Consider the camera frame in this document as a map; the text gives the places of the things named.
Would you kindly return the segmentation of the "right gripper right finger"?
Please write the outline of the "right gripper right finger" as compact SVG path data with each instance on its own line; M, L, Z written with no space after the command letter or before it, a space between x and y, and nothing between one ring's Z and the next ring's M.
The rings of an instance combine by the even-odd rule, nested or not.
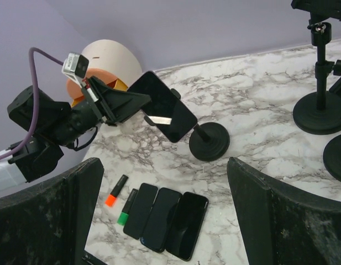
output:
M236 157L227 176L249 264L341 264L341 202Z

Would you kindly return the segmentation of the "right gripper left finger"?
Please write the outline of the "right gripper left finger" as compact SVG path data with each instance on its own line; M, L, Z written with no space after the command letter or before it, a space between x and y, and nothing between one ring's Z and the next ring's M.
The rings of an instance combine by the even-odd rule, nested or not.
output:
M0 198L0 264L85 264L100 159Z

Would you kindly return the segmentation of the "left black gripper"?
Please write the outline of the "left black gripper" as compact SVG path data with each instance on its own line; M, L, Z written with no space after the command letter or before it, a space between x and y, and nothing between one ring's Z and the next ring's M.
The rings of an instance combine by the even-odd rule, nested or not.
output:
M95 76L81 81L81 92L97 120L108 126L124 123L151 102L147 94L113 89Z

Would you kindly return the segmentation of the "grey silver phone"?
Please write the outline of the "grey silver phone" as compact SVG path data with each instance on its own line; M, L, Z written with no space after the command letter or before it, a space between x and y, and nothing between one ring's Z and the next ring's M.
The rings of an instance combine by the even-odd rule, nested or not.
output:
M154 185L147 183L140 185L130 209L128 220L123 228L126 235L136 240L140 239L157 193L158 187Z

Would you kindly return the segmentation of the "black phone stand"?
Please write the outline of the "black phone stand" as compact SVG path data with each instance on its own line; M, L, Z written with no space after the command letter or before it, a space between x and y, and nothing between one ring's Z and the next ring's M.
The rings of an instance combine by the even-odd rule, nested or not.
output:
M314 74L317 91L302 97L294 106L295 124L313 135L329 135L341 131L341 98L327 91L330 73L341 76L341 60L326 59L326 45L332 39L332 26L326 20L341 21L341 1L292 1L291 7L310 14L308 29L311 44L317 48Z
M180 99L176 91L171 92ZM156 123L167 124L171 121L168 118L148 117L145 114L145 120L151 126ZM204 162L211 162L222 157L230 144L230 136L226 128L215 122L197 124L188 133L191 133L189 139L189 148L195 158Z
M329 92L341 98L341 78L330 88ZM323 151L323 163L326 170L341 182L341 134L331 139Z

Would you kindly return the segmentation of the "black phone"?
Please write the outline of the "black phone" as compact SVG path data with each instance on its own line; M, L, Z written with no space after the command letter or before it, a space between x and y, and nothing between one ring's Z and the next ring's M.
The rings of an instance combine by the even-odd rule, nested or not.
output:
M161 253L174 218L174 213L182 194L178 191L160 188L140 242L154 252Z

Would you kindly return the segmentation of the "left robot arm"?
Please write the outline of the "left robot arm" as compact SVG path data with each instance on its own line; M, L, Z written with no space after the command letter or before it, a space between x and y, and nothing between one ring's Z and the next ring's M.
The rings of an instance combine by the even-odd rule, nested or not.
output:
M64 155L62 147L79 151L87 147L78 138L101 123L117 126L151 101L150 96L112 89L96 77L85 78L84 100L71 106L39 90L39 113L28 142L18 152L0 160L0 192L32 182L52 172Z

